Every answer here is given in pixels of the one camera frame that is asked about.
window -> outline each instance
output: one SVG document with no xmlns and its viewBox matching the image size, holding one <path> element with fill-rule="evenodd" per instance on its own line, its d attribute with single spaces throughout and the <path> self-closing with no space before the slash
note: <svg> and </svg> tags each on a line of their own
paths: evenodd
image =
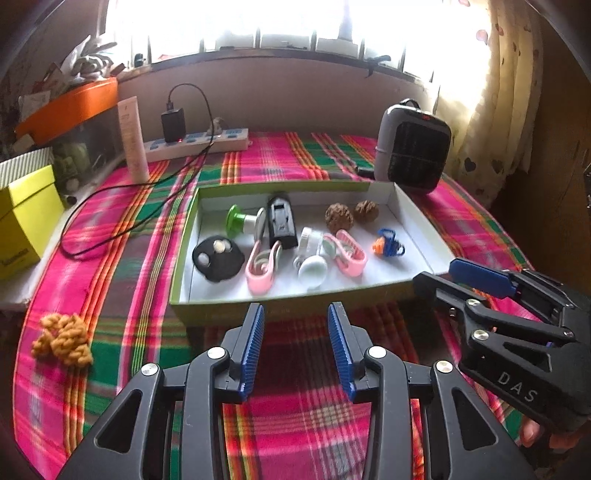
<svg viewBox="0 0 591 480">
<path fill-rule="evenodd" d="M 132 66 L 230 48 L 287 48 L 366 60 L 429 80 L 442 0 L 110 0 L 108 33 Z"/>
</svg>

walnut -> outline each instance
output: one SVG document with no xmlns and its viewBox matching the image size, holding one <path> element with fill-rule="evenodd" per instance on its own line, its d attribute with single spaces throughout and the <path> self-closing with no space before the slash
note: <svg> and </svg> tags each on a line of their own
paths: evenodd
<svg viewBox="0 0 591 480">
<path fill-rule="evenodd" d="M 339 230 L 349 230 L 353 226 L 353 215 L 349 208 L 342 203 L 333 203 L 326 209 L 324 220 L 330 233 L 336 234 Z"/>
<path fill-rule="evenodd" d="M 359 223 L 371 223 L 378 218 L 379 208 L 370 200 L 359 202 L 353 211 L 353 217 Z"/>
</svg>

black round object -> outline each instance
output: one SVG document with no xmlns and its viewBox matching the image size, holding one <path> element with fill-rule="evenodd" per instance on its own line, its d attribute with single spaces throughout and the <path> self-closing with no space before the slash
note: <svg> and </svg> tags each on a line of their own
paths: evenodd
<svg viewBox="0 0 591 480">
<path fill-rule="evenodd" d="M 206 238 L 193 250 L 193 264 L 212 282 L 229 280 L 238 275 L 245 258 L 238 245 L 222 235 Z"/>
</svg>

human hand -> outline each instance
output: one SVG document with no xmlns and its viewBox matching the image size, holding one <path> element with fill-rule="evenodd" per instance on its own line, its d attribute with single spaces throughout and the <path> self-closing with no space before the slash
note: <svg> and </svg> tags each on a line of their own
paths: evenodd
<svg viewBox="0 0 591 480">
<path fill-rule="evenodd" d="M 521 444 L 527 448 L 531 447 L 544 433 L 543 428 L 533 420 L 523 417 L 519 428 Z M 552 434 L 550 445 L 552 449 L 570 450 L 575 447 L 579 440 L 591 433 L 591 421 L 588 421 L 579 430 L 573 433 Z"/>
</svg>

windowsill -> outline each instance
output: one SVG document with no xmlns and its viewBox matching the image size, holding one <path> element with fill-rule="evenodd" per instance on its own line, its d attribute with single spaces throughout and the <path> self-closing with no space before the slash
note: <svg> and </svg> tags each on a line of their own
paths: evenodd
<svg viewBox="0 0 591 480">
<path fill-rule="evenodd" d="M 334 53 L 324 53 L 319 51 L 309 50 L 295 50 L 290 48 L 228 48 L 218 51 L 208 51 L 204 53 L 193 53 L 175 57 L 173 59 L 161 60 L 152 65 L 145 65 L 131 70 L 127 70 L 118 75 L 119 82 L 126 82 L 134 79 L 140 75 L 159 72 L 160 70 L 171 69 L 175 67 L 192 65 L 204 61 L 226 60 L 226 59 L 254 59 L 254 58 L 281 58 L 281 59 L 301 59 L 301 60 L 317 60 L 326 61 L 329 63 L 336 63 L 340 65 L 348 65 L 359 69 L 368 70 L 369 64 L 367 61 L 353 59 L 337 55 Z M 374 72 L 383 73 L 392 77 L 397 77 L 418 85 L 425 85 L 421 79 L 409 74 L 403 73 L 389 67 L 377 66 Z"/>
</svg>

